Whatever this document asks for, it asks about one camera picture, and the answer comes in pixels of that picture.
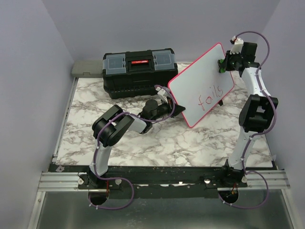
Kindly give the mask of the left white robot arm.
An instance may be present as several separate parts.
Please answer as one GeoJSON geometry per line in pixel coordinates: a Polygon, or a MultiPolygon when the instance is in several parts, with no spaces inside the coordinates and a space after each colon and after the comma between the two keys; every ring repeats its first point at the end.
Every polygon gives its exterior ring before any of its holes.
{"type": "Polygon", "coordinates": [[[167,97],[166,102],[161,104],[158,104],[154,99],[148,100],[138,115],[125,112],[118,105],[112,106],[92,125],[96,149],[90,164],[92,174],[89,183],[94,188],[102,188],[105,185],[106,177],[104,174],[108,171],[112,147],[120,141],[127,131],[146,134],[153,124],[169,117],[175,117],[184,110],[185,107],[175,104],[169,97],[167,97]]]}

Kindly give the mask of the green whiteboard eraser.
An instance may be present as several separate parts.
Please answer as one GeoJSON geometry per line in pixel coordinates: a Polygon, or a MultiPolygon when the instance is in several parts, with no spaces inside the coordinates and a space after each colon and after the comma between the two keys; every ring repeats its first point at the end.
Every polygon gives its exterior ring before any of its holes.
{"type": "Polygon", "coordinates": [[[219,59],[217,61],[217,64],[218,64],[218,71],[219,71],[219,73],[226,72],[226,65],[225,65],[224,59],[219,59]]]}

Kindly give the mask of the pink framed whiteboard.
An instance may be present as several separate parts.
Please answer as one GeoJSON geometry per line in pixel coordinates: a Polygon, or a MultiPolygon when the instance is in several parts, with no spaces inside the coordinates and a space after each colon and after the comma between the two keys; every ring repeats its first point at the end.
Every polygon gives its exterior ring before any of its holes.
{"type": "Polygon", "coordinates": [[[225,58],[221,43],[203,55],[168,82],[168,88],[180,106],[187,125],[194,127],[234,88],[230,72],[219,72],[217,61],[225,58]]]}

